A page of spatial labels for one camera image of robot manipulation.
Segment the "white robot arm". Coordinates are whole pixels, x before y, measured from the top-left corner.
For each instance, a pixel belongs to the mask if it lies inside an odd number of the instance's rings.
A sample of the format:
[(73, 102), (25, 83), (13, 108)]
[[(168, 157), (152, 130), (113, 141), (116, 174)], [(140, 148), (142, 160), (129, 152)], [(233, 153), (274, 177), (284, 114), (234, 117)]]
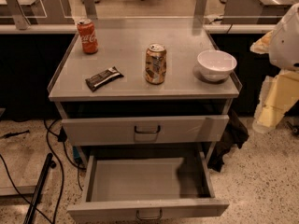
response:
[(250, 50), (267, 53), (269, 62), (280, 69), (274, 77), (265, 77), (252, 124), (256, 132), (269, 133), (299, 101), (299, 4), (293, 5)]

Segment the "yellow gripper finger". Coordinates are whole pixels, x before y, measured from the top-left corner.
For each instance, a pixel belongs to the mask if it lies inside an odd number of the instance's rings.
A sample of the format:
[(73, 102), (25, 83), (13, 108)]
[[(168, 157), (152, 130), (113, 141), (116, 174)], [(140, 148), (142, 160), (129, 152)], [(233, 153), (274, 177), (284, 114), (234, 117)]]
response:
[(263, 37), (258, 39), (250, 46), (250, 50), (257, 54), (265, 54), (269, 52), (270, 41), (272, 38), (273, 32), (270, 31), (266, 33)]
[(299, 101), (299, 73), (281, 70), (266, 77), (259, 94), (252, 128), (258, 133), (276, 129), (285, 114)]

